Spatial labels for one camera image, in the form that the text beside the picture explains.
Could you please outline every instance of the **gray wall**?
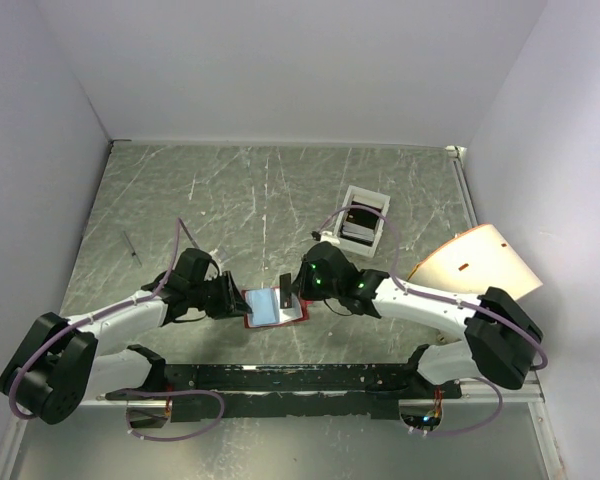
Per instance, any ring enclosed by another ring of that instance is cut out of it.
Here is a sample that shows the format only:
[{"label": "gray wall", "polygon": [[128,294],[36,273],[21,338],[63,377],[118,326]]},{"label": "gray wall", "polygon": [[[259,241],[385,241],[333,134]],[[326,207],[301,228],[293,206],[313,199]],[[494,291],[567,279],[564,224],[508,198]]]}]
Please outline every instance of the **gray wall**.
[{"label": "gray wall", "polygon": [[526,307],[570,478],[600,478],[600,0],[549,2],[467,169],[480,219],[546,284]]},{"label": "gray wall", "polygon": [[466,145],[545,0],[37,0],[113,138]]},{"label": "gray wall", "polygon": [[[0,373],[60,306],[107,141],[33,2],[0,1]],[[0,394],[0,440],[9,418]]]}]

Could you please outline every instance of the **gray marble tabletop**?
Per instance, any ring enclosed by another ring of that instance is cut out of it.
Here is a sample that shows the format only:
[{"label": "gray marble tabletop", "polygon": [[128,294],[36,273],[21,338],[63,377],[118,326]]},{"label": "gray marble tabletop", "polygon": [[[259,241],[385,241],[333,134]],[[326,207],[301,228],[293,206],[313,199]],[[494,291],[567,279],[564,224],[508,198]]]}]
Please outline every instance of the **gray marble tabletop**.
[{"label": "gray marble tabletop", "polygon": [[[136,291],[166,269],[175,219],[201,248],[221,247],[241,288],[295,277],[310,232],[342,204],[349,185],[391,197],[402,235],[400,272],[467,229],[455,173],[443,149],[146,146],[116,143],[91,213],[62,313],[88,312]],[[142,266],[125,245],[126,232]],[[180,248],[186,248],[186,237]],[[376,256],[349,258],[386,270],[396,247],[388,230]],[[334,309],[339,305],[334,302]],[[241,320],[171,324],[141,343],[172,363],[403,362],[434,330],[406,321],[341,317],[322,304],[293,326],[247,330]]]}]

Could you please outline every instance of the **white wall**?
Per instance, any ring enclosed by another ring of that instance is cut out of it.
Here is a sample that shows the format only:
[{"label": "white wall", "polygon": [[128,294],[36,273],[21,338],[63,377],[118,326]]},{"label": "white wall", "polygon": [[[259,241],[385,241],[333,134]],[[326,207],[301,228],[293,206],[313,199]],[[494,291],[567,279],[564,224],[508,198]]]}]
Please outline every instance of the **white wall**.
[{"label": "white wall", "polygon": [[0,373],[60,306],[106,145],[35,4],[0,0]]},{"label": "white wall", "polygon": [[466,145],[546,0],[37,0],[113,138]]},{"label": "white wall", "polygon": [[546,286],[541,379],[570,478],[600,478],[600,0],[550,0],[469,146],[481,221]]}]

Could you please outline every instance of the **marble table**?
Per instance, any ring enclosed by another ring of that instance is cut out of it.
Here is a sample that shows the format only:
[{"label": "marble table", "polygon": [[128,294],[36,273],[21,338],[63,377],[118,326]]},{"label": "marble table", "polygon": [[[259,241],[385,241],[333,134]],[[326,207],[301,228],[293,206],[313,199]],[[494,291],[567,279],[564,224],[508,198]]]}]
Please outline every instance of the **marble table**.
[{"label": "marble table", "polygon": [[[311,231],[342,204],[349,185],[391,197],[402,234],[399,270],[467,229],[451,161],[443,149],[146,146],[117,143],[97,194],[62,313],[120,300],[164,271],[177,216],[201,248],[221,247],[240,288],[295,277],[315,242]],[[134,263],[126,232],[142,261]],[[180,248],[186,248],[183,236]],[[390,232],[358,267],[387,270]],[[172,363],[405,362],[436,331],[405,320],[342,317],[322,304],[307,322],[247,330],[237,319],[171,324],[133,339]]]}]

